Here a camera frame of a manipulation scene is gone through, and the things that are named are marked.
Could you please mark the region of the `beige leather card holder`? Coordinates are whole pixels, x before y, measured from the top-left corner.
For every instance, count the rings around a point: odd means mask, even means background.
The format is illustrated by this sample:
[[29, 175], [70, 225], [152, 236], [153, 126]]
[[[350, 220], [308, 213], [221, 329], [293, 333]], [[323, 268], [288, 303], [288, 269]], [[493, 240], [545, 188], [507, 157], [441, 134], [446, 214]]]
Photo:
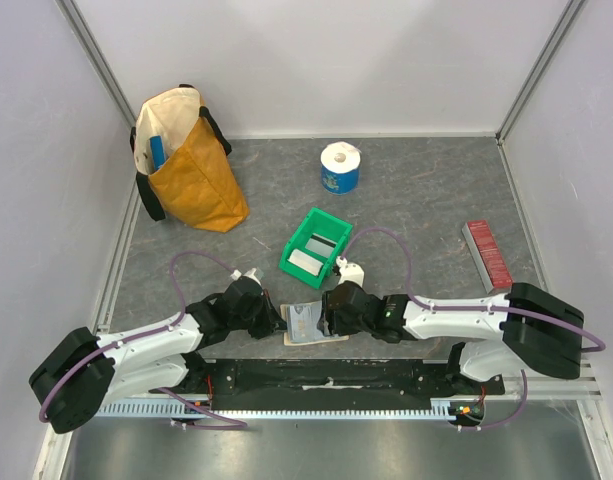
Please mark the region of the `beige leather card holder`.
[[280, 306], [280, 315], [287, 324], [283, 339], [285, 346], [299, 347], [349, 339], [348, 335], [340, 336], [327, 330], [322, 304], [319, 300]]

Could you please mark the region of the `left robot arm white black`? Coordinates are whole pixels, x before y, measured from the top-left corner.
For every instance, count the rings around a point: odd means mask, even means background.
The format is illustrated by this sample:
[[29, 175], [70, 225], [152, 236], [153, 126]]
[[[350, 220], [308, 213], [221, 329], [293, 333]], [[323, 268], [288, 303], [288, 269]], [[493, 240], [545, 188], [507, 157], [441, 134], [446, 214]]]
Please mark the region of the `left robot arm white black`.
[[69, 433], [125, 397], [160, 388], [198, 391], [206, 380], [199, 350], [233, 331], [264, 339], [286, 328], [261, 283], [244, 275], [224, 292], [145, 327], [115, 334], [86, 327], [69, 332], [31, 374], [29, 385], [40, 404], [40, 421], [58, 434]]

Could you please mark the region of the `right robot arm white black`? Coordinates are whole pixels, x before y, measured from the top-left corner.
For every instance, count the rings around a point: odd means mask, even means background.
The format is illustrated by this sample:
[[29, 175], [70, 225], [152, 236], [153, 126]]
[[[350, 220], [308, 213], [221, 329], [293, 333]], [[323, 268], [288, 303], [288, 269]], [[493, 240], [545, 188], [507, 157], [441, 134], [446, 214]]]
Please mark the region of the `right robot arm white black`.
[[443, 377], [459, 394], [522, 369], [562, 380], [580, 375], [583, 313], [528, 283], [479, 299], [412, 300], [378, 298], [345, 281], [324, 294], [323, 322], [334, 335], [364, 332], [387, 343], [458, 339]]

